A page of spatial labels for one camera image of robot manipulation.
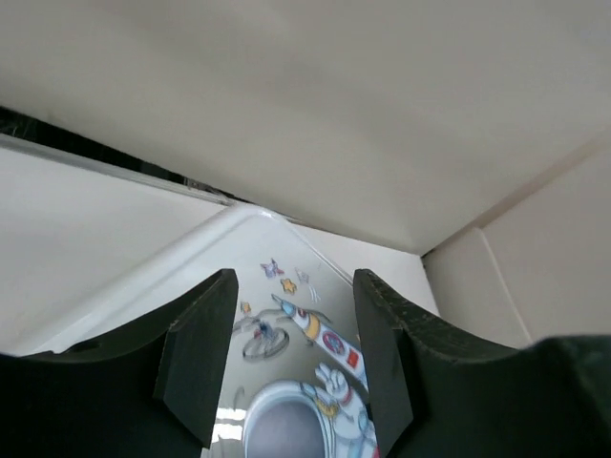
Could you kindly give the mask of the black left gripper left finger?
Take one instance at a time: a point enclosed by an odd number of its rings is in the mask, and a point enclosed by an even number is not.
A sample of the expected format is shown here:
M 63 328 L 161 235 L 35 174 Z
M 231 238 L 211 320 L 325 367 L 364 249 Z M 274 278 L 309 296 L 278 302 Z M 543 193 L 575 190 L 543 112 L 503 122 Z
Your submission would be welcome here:
M 210 447 L 239 285 L 222 269 L 61 353 L 1 358 L 5 457 L 198 457 Z

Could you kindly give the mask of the white space print suitcase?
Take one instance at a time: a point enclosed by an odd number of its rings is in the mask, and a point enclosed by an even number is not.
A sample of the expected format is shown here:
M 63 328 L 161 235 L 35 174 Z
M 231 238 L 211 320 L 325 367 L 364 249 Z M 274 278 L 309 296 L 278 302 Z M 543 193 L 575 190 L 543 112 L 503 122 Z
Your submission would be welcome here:
M 352 271 L 279 215 L 239 205 L 92 290 L 29 319 L 11 353 L 59 352 L 223 269 L 238 279 L 211 457 L 375 457 Z

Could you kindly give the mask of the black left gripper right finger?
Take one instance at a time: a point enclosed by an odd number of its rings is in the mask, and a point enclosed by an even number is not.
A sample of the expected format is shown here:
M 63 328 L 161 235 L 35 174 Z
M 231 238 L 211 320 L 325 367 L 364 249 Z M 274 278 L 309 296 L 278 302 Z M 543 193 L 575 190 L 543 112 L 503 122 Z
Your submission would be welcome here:
M 606 457 L 610 339 L 557 336 L 521 349 L 408 301 L 368 269 L 353 296 L 384 457 Z

